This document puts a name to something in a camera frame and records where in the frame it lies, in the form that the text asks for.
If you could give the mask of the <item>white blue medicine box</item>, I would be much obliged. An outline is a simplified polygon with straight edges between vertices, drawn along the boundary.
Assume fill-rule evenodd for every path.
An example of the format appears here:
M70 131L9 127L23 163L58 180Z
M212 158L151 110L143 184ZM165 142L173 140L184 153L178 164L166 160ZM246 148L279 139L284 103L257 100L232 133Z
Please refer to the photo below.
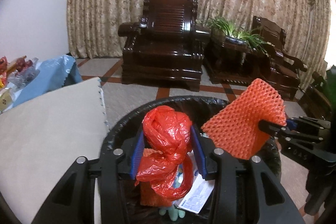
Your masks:
M193 163L193 185L183 198L174 201L173 204L178 209L198 214L201 212L213 192L215 181L206 181L203 179L198 171L194 153L189 152L188 155Z

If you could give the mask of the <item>green rubber glove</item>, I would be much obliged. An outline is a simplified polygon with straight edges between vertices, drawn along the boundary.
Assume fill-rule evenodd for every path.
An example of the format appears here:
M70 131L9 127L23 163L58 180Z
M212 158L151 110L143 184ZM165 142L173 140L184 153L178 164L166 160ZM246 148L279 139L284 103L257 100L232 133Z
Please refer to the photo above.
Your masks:
M159 208L159 215L164 216L166 213L169 215L170 220L173 222L175 222L179 218L183 219L186 215L186 212L184 210L177 208L175 205Z

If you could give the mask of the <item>red plastic bag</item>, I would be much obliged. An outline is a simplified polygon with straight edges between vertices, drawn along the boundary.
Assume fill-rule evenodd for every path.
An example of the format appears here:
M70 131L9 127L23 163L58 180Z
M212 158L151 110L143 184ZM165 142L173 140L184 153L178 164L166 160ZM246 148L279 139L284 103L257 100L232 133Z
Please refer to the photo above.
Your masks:
M190 131L193 125L182 112L162 105L146 113L142 128L154 150L143 156L136 175L138 182L148 182L154 192L170 201L183 198L193 185Z

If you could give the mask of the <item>black lined trash bin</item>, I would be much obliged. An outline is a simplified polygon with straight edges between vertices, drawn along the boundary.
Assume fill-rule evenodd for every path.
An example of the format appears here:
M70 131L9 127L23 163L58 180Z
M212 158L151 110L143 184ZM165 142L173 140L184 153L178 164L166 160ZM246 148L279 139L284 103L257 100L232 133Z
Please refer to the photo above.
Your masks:
M175 96L146 103L122 117L114 125L102 143L100 157L103 157L109 148L120 148L126 139L134 137L145 114L155 107L166 105L183 112L196 123L198 128L201 128L206 121L218 114L228 104L227 100L205 96ZM270 138L257 155L280 181L281 160L274 138ZM209 219L211 200L207 201L199 214L186 213L184 218L179 217L176 221L171 221L167 214L159 215L158 207L140 204L140 186L134 186L134 181L122 180L121 182L123 183L123 195L130 223L207 223Z

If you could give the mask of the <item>grey table cloth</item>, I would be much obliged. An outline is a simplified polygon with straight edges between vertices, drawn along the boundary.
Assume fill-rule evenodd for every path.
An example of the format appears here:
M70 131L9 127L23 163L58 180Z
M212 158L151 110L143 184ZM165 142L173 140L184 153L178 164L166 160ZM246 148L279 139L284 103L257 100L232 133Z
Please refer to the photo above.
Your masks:
M96 159L108 132L98 78L48 92L1 114L1 193L31 223L79 157Z

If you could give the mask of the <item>dark wooden side table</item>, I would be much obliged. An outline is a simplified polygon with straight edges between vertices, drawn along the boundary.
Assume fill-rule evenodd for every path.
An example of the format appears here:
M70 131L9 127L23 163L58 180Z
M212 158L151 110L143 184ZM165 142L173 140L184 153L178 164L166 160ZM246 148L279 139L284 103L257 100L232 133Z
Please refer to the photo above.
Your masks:
M244 46L212 39L205 47L203 65L213 84L247 86L260 77L258 54Z

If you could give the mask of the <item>green potted plant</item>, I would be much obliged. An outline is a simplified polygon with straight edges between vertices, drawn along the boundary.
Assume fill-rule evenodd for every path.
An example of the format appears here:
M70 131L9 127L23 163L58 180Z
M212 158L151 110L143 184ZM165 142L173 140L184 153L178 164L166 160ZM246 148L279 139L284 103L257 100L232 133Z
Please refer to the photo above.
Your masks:
M221 50L232 50L249 53L255 56L267 55L268 45L260 35L253 34L244 28L236 27L234 22L221 16L202 20L201 23L210 28L211 41Z

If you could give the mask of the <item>gold tissue box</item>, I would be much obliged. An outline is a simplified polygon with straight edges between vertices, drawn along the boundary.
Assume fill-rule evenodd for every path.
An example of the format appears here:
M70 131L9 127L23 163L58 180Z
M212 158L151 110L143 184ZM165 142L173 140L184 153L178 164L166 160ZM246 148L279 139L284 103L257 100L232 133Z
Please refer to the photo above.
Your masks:
M12 103L11 88L3 88L0 92L0 112L6 110Z

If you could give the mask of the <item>blue table cloth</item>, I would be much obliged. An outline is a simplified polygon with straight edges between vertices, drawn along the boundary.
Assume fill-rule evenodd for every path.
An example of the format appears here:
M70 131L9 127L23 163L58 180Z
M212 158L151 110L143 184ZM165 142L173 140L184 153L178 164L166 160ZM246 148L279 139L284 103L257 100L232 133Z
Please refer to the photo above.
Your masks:
M37 69L40 73L24 88L19 89L12 83L4 87L11 88L13 99L13 103L6 110L45 93L82 82L76 60L69 55L38 62Z

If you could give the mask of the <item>glass fruit bowl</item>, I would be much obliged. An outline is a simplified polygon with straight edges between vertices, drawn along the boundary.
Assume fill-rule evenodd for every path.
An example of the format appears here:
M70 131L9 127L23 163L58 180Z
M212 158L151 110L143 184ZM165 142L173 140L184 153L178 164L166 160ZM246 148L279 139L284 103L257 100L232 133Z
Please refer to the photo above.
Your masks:
M21 72L18 72L15 66L15 70L7 76L8 82L14 84L17 88L20 89L20 88L24 88L32 80L34 80L37 77L37 75L40 73L40 70L37 69L37 63L39 59L35 57L32 59L32 61L33 61L33 66L27 69L24 69Z

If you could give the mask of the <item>red apples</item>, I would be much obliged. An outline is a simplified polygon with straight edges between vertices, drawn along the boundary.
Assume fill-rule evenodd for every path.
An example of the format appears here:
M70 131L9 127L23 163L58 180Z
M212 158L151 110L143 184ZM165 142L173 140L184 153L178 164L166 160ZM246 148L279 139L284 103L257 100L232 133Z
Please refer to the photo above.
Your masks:
M24 69L32 67L33 66L33 61L32 60L26 61L24 58L20 57L16 60L15 65L16 65L16 70L18 72L21 72Z

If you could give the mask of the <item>red snack packets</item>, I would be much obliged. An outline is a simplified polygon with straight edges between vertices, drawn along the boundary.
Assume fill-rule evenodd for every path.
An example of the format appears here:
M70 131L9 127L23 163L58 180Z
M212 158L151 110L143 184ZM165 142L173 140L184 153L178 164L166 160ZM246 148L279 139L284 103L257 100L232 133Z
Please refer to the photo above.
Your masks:
M0 89L3 89L7 85L7 67L7 58L3 56L0 59Z

